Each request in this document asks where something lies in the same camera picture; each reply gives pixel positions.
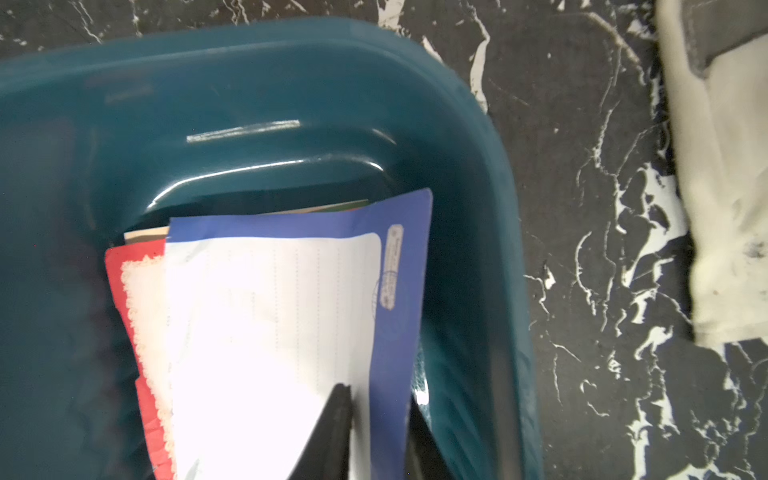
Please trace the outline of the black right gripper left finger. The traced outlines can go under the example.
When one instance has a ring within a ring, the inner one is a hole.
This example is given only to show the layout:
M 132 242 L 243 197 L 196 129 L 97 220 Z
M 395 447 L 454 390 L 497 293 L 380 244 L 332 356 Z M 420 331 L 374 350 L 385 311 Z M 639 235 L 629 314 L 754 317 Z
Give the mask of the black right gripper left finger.
M 354 404 L 351 387 L 336 384 L 290 480 L 348 480 Z

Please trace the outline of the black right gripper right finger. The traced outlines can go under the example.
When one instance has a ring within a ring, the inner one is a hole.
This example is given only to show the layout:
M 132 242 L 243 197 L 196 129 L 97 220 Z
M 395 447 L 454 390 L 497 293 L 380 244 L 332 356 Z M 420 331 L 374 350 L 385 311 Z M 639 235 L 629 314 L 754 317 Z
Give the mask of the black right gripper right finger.
M 414 397 L 411 397 L 409 411 L 405 478 L 414 480 L 453 478 Z

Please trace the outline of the blue bordered stationery paper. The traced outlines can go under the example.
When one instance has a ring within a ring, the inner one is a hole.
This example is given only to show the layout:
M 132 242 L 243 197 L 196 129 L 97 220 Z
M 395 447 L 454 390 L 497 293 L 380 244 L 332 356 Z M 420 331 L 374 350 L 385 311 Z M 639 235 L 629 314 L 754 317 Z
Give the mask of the blue bordered stationery paper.
M 405 475 L 433 195 L 338 212 L 177 217 L 164 260 L 182 479 L 286 479 L 336 385 L 349 475 Z

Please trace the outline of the red bordered stationery paper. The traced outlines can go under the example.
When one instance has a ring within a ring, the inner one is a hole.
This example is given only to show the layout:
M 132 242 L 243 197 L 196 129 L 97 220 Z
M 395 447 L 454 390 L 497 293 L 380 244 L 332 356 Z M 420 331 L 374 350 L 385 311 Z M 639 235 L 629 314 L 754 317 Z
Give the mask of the red bordered stationery paper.
M 153 475 L 176 479 L 166 354 L 165 239 L 107 250 L 104 262 L 114 305 L 138 367 L 139 411 Z

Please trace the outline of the teal plastic storage box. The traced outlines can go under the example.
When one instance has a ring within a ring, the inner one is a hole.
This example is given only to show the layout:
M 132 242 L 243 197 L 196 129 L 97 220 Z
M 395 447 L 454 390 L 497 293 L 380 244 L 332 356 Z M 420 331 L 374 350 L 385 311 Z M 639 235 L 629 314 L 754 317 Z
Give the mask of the teal plastic storage box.
M 540 479 L 512 169 L 468 87 L 423 47 L 314 18 L 3 62 L 2 477 L 151 477 L 104 268 L 125 231 L 421 188 L 435 440 L 457 479 Z

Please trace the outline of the green bordered stationery paper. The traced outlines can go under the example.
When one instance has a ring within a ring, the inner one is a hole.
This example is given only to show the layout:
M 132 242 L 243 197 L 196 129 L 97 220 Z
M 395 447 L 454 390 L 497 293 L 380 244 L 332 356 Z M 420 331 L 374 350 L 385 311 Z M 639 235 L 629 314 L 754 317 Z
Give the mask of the green bordered stationery paper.
M 369 204 L 368 200 L 355 200 L 340 202 L 328 205 L 320 205 L 313 207 L 304 207 L 292 210 L 284 210 L 279 212 L 269 212 L 269 215 L 284 215 L 284 214 L 306 214 L 306 213 L 327 213 L 327 212 L 339 212 L 350 211 L 365 207 Z

